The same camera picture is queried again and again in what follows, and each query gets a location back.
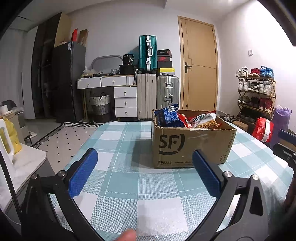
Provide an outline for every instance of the black refrigerator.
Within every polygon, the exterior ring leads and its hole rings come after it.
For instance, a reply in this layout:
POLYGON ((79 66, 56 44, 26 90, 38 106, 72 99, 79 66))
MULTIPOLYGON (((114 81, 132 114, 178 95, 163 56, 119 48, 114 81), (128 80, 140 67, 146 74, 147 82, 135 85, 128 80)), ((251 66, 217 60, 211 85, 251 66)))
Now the black refrigerator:
POLYGON ((85 47, 69 42, 52 52, 52 98, 57 123, 83 118, 82 94, 77 80, 85 69, 85 47))

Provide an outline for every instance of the silver suitcase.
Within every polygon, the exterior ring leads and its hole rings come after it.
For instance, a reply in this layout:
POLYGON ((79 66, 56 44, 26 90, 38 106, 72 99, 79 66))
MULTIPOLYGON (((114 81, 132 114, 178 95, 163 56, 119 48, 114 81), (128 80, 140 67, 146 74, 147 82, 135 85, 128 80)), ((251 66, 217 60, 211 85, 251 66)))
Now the silver suitcase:
POLYGON ((156 74, 138 74, 138 119, 151 119, 153 109, 156 109, 156 74))
POLYGON ((156 108, 179 104, 179 88, 180 80, 177 76, 158 76, 156 108))

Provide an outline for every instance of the metal bolt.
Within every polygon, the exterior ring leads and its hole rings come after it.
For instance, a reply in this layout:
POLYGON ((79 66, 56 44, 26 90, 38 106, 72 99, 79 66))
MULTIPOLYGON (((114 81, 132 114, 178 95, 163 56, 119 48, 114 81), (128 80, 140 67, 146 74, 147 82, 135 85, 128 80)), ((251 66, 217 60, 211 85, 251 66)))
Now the metal bolt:
POLYGON ((258 180, 258 179, 259 179, 258 175, 256 175, 256 174, 252 175, 252 178, 253 178, 254 180, 258 180))
POLYGON ((36 179, 38 177, 38 175, 36 173, 34 173, 32 176, 31 176, 31 179, 36 179))
POLYGON ((230 171, 224 172, 225 177, 232 177, 232 173, 230 171))
POLYGON ((63 176, 66 175, 66 171, 64 171, 64 170, 59 171, 59 172, 57 173, 57 175, 58 175, 59 177, 63 177, 63 176))

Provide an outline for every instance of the tablecloth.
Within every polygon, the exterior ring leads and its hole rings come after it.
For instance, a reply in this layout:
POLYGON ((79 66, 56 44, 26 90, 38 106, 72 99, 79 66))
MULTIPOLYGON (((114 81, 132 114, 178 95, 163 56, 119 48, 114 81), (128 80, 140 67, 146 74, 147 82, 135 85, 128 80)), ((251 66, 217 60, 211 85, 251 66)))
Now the tablecloth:
MULTIPOLYGON (((98 163, 74 200, 105 240, 114 240, 132 228, 137 231, 137 240, 183 241, 215 202, 194 168, 153 168, 151 122, 102 125, 65 170, 88 148, 98 151, 98 163)), ((219 167, 236 177, 249 178, 254 173, 259 176, 272 226, 273 220, 281 215, 280 204, 292 179, 293 170, 288 164, 237 128, 230 154, 219 167)), ((62 225, 70 230, 54 195, 52 202, 62 225)), ((227 226, 234 209, 232 205, 219 230, 227 226)))

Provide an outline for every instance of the yellow plastic bag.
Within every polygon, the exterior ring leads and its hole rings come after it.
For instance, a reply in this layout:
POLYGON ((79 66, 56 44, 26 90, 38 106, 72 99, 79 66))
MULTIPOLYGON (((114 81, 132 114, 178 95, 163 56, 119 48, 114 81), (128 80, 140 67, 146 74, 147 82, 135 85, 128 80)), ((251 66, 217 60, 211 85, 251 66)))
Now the yellow plastic bag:
MULTIPOLYGON (((15 154, 16 154, 22 149, 22 146, 21 146, 20 141, 19 141, 18 136, 17 136, 17 131, 16 131, 16 129, 15 129, 15 127, 14 127, 14 125, 13 125, 13 123, 11 121, 6 119, 5 117, 3 118, 3 120, 5 121, 6 128, 7 128, 10 140, 12 142, 12 145, 13 145, 13 148, 14 148, 15 154)), ((5 146, 6 151, 9 153, 10 148, 9 148, 8 142, 7 142, 6 138, 5 138, 3 129, 0 129, 0 136, 1 136, 1 139, 3 141, 3 144, 5 146)))

